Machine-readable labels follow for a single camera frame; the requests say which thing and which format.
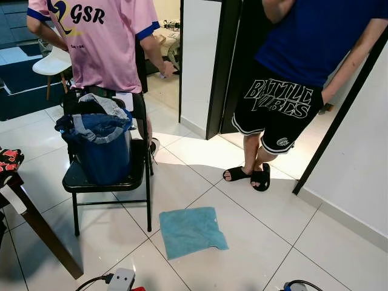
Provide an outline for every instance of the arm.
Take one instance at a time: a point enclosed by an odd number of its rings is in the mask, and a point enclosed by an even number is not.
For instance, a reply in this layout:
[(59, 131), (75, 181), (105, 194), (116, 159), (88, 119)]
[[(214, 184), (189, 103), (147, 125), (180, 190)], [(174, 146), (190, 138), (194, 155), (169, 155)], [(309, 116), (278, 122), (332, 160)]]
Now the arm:
[(171, 77), (175, 72), (175, 68), (171, 62), (163, 61), (162, 54), (160, 53), (160, 46), (153, 35), (149, 35), (140, 41), (140, 45), (149, 57), (152, 64), (158, 68), (158, 70), (165, 77)]
[(272, 23), (280, 22), (290, 11), (295, 0), (263, 0), (264, 12)]
[(388, 20), (386, 19), (372, 19), (369, 22), (364, 33), (350, 51), (329, 85), (322, 91), (323, 103), (329, 102), (342, 85), (354, 74), (387, 25)]
[(27, 27), (33, 34), (45, 39), (52, 45), (55, 45), (65, 51), (68, 50), (65, 41), (44, 22), (32, 18), (31, 16), (27, 16)]

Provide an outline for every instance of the black slide sandal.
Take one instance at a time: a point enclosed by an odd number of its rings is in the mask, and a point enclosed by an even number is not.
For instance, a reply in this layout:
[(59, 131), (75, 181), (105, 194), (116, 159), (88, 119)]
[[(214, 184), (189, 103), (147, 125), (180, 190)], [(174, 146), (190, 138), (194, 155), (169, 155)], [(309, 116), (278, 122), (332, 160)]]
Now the black slide sandal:
[[(229, 171), (230, 173), (230, 178), (231, 180), (227, 181), (225, 178), (225, 172), (226, 171)], [(247, 175), (243, 172), (242, 170), (242, 166), (240, 167), (235, 167), (235, 168), (231, 168), (231, 169), (227, 169), (223, 174), (222, 174), (222, 177), (224, 178), (225, 181), (227, 182), (232, 182), (232, 181), (237, 181), (237, 180), (240, 180), (240, 179), (245, 179), (245, 178), (249, 178), (251, 177), (251, 175)]]
[(253, 171), (250, 182), (258, 182), (259, 186), (252, 186), (256, 191), (264, 192), (270, 185), (270, 172), (271, 169), (267, 163), (263, 163), (263, 171)]

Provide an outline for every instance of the blue t-shirt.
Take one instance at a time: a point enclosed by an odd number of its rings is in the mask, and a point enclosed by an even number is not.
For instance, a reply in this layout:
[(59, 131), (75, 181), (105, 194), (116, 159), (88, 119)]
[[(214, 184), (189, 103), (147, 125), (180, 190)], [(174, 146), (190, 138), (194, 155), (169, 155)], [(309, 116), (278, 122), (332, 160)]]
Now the blue t-shirt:
[(322, 87), (372, 18), (388, 18), (388, 0), (296, 0), (255, 58), (290, 81)]

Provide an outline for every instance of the person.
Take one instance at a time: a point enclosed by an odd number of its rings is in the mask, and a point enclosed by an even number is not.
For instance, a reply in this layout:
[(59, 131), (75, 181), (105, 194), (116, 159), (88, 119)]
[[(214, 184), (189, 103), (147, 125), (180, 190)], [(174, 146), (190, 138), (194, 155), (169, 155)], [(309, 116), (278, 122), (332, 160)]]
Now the person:
[[(45, 23), (49, 20), (60, 36)], [(152, 34), (160, 27), (152, 0), (29, 0), (27, 26), (69, 52), (74, 87), (84, 93), (103, 97), (112, 97), (115, 92), (142, 94), (135, 63), (136, 38), (163, 76), (171, 77), (175, 71), (170, 62), (163, 61)], [(141, 122), (138, 127), (142, 133)], [(152, 137), (148, 116), (147, 129), (154, 154), (159, 141)]]
[(388, 24), (388, 0), (263, 0), (263, 6), (275, 26), (253, 60), (232, 118), (244, 135), (245, 164), (223, 174), (226, 181), (250, 178), (258, 191), (270, 185), (268, 162), (293, 147)]

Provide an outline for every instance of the black cable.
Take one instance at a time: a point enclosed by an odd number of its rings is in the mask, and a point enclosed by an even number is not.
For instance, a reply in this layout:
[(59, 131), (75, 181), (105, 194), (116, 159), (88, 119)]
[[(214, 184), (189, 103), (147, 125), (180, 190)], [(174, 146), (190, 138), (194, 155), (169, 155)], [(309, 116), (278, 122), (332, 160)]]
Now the black cable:
[(104, 276), (100, 276), (100, 277), (96, 277), (96, 278), (93, 278), (93, 279), (90, 279), (88, 281), (86, 281), (84, 284), (82, 284), (81, 286), (79, 286), (77, 288), (77, 290), (75, 291), (81, 291), (82, 288), (86, 287), (87, 285), (89, 285), (90, 283), (93, 283), (95, 281), (98, 281), (98, 280), (105, 280), (105, 283), (109, 284), (110, 283), (110, 280), (112, 280), (113, 278), (113, 274), (108, 274), (108, 275), (104, 275)]
[(293, 284), (296, 284), (296, 283), (302, 283), (302, 284), (305, 284), (305, 285), (308, 285), (310, 287), (313, 287), (315, 288), (317, 291), (323, 291), (322, 289), (320, 289), (319, 287), (317, 287), (316, 285), (310, 283), (310, 282), (307, 282), (305, 280), (294, 280), (294, 281), (291, 281), (287, 284), (286, 287), (291, 287)]

